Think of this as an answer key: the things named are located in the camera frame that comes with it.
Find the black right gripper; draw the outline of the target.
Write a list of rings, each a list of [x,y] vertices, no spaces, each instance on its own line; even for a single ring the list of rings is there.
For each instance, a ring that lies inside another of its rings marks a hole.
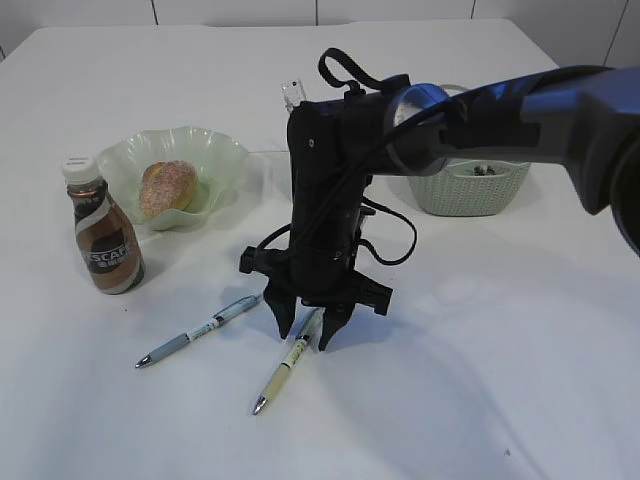
[[[393,126],[394,95],[348,94],[339,100],[304,101],[290,114],[293,210],[285,250],[263,240],[240,259],[243,273],[269,281],[263,298],[286,339],[299,300],[324,307],[318,350],[351,319],[355,305],[388,310],[392,290],[355,269],[361,224],[368,208],[364,190],[374,175],[395,174],[381,145]]]

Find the blue black right robot arm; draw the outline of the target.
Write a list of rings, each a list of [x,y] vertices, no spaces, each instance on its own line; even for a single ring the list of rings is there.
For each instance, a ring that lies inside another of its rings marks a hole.
[[[340,100],[295,107],[287,124],[292,218],[286,249],[263,241],[240,259],[268,279],[281,336],[298,304],[324,309],[327,344],[357,305],[385,314],[392,291],[357,272],[364,197],[376,175],[427,176],[450,159],[563,166],[590,214],[610,209],[639,245],[639,71],[564,67],[455,96],[427,84],[354,87]]]

